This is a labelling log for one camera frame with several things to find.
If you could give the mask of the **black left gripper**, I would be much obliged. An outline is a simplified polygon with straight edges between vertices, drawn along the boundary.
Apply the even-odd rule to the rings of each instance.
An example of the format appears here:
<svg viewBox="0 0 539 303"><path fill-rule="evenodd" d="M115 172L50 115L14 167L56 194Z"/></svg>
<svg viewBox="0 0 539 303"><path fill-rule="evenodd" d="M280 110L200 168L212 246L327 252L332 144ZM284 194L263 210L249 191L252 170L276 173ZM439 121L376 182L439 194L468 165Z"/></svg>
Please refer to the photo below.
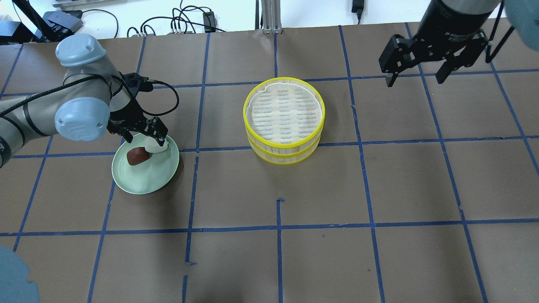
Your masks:
<svg viewBox="0 0 539 303"><path fill-rule="evenodd" d="M107 130L111 134L121 136L127 143L132 143L133 132L153 138L160 148L167 143L168 128L158 116L146 117L136 100L118 111L112 111L109 116Z"/></svg>

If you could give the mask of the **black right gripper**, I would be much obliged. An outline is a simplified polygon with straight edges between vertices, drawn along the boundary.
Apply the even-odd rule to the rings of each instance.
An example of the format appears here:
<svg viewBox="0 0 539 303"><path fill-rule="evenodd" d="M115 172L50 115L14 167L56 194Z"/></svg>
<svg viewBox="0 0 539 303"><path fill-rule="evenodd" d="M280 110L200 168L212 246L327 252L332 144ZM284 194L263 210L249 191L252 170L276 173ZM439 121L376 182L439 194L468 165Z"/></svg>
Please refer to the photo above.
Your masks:
<svg viewBox="0 0 539 303"><path fill-rule="evenodd" d="M379 57L379 67L386 73L387 87L392 88L402 71L420 63L443 61L435 74L437 83L443 84L453 71L474 65L487 44L482 29L460 42L450 41L445 35L430 39L418 35L411 39L393 35Z"/></svg>

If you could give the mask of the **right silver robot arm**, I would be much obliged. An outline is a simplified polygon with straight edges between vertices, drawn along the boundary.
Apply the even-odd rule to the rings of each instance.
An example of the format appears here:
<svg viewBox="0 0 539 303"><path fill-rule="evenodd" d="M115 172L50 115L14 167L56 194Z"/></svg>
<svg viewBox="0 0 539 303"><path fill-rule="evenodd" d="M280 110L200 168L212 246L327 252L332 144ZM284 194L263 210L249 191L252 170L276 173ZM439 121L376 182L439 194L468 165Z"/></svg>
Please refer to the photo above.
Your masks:
<svg viewBox="0 0 539 303"><path fill-rule="evenodd" d="M492 48L497 26L487 36L483 25L496 8L499 14L506 14L510 29ZM528 48L537 51L538 15L537 0L432 0L412 38L393 35L389 39L379 58L380 69L390 88L402 71L443 61L435 75L442 84L453 71L475 64L483 51L490 63L514 31Z"/></svg>

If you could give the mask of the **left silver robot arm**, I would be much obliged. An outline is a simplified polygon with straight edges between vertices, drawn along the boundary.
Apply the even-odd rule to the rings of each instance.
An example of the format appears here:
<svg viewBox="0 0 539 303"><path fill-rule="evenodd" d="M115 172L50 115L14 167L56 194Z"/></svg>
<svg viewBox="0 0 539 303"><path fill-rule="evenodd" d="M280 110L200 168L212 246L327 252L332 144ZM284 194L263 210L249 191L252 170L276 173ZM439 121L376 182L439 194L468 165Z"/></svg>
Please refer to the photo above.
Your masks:
<svg viewBox="0 0 539 303"><path fill-rule="evenodd" d="M155 80L121 74L88 34L62 40L55 54L66 68L59 87L1 101L1 165L29 141L55 134L72 141L94 141L109 132L131 143L137 132L152 138L147 152L167 148L168 129L160 114L145 111L136 99L139 92L151 92Z"/></svg>

